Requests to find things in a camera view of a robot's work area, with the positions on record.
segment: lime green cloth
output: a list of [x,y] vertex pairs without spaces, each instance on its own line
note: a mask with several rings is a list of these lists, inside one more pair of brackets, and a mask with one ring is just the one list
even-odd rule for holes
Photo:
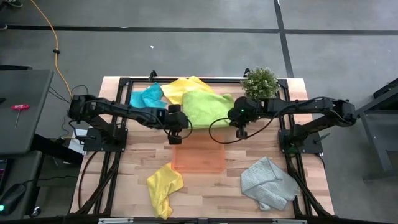
[[[216,119],[228,117],[228,111],[234,106],[230,94],[217,95],[205,91],[188,91],[182,95],[183,112],[188,116],[195,129],[208,128]],[[225,127],[230,120],[216,122],[213,127]]]

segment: crumpled cloth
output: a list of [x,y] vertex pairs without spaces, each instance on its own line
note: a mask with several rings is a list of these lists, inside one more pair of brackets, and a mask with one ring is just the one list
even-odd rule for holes
[[[208,128],[216,119],[228,117],[228,111],[234,106],[230,94],[217,95],[205,91],[189,91],[182,96],[183,112],[188,116],[193,128]],[[214,123],[212,128],[227,127],[230,120]]]
[[259,202],[259,208],[283,210],[299,189],[296,181],[264,157],[241,174],[242,194]]
[[179,78],[168,85],[161,86],[164,95],[170,100],[172,104],[182,105],[182,95],[188,91],[200,90],[209,93],[214,91],[206,83],[201,81],[198,77]]
[[184,186],[181,174],[174,171],[169,162],[147,179],[147,185],[155,216],[167,219],[173,212],[169,206],[169,194]]
[[136,108],[165,108],[167,103],[161,101],[163,92],[158,83],[154,83],[144,91],[134,91],[130,97],[130,105]]

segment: red tool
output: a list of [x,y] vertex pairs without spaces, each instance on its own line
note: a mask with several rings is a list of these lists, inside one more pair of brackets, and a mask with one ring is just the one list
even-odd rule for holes
[[11,107],[11,109],[18,110],[17,121],[15,122],[15,127],[14,127],[14,129],[17,129],[19,113],[21,112],[21,110],[29,109],[29,105],[14,105],[14,106]]

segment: orange translucent plastic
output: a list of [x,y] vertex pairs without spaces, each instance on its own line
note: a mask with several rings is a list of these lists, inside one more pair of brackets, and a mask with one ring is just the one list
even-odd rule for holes
[[[214,136],[223,141],[223,136]],[[225,170],[225,149],[209,134],[191,134],[173,147],[172,169],[177,172],[219,173]]]

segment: yellow cloth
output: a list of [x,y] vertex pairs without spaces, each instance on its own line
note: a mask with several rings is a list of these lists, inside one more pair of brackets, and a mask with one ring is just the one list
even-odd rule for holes
[[167,219],[173,212],[169,206],[169,194],[184,186],[181,174],[168,163],[147,179],[147,185],[156,217]]
[[214,91],[206,83],[202,82],[198,77],[179,78],[168,85],[161,86],[163,94],[172,104],[182,105],[182,95],[188,91],[199,90],[214,93]]

